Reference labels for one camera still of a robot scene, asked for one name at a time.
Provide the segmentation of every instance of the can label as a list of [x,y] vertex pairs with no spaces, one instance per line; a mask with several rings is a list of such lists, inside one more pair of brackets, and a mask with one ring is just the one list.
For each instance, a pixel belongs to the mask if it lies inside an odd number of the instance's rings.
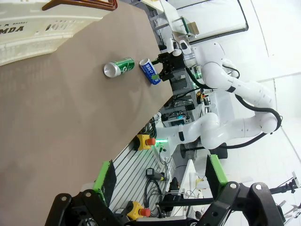
[[154,67],[154,65],[152,65],[152,63],[148,60],[148,62],[144,65],[140,65],[141,69],[143,70],[144,74],[148,77],[148,79],[150,80],[150,82],[152,84],[157,84],[160,82],[160,79],[152,79],[153,75],[156,75],[156,69]]
[[112,61],[117,67],[119,67],[121,74],[124,74],[127,71],[130,71],[134,68],[135,62],[132,58],[126,57],[119,61]]

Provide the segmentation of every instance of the red button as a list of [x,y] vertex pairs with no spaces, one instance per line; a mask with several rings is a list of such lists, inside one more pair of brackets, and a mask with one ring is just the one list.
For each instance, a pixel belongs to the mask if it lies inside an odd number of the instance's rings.
[[156,139],[155,138],[149,138],[146,140],[147,145],[155,145],[156,144]]
[[151,215],[150,209],[140,209],[139,214],[142,216],[146,216],[147,218]]

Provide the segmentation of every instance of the blue can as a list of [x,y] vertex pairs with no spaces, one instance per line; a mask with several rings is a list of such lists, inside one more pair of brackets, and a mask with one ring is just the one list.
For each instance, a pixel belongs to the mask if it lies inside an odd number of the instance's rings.
[[139,66],[141,67],[144,74],[146,75],[146,77],[152,84],[156,85],[161,81],[161,79],[153,79],[152,78],[152,76],[156,75],[157,72],[156,72],[154,65],[151,63],[151,61],[148,58],[141,60],[139,62]]

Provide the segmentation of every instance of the green can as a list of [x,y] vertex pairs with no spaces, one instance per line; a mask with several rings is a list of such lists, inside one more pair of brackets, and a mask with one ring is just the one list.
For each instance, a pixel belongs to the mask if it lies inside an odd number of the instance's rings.
[[103,72],[106,76],[110,78],[115,78],[121,74],[124,74],[127,71],[132,70],[134,66],[134,60],[130,57],[126,57],[118,61],[112,61],[107,63],[103,68]]

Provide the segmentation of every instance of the green light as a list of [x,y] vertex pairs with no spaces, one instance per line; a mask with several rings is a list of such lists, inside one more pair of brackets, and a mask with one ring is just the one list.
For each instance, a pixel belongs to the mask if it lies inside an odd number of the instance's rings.
[[168,140],[156,140],[156,143],[167,143]]

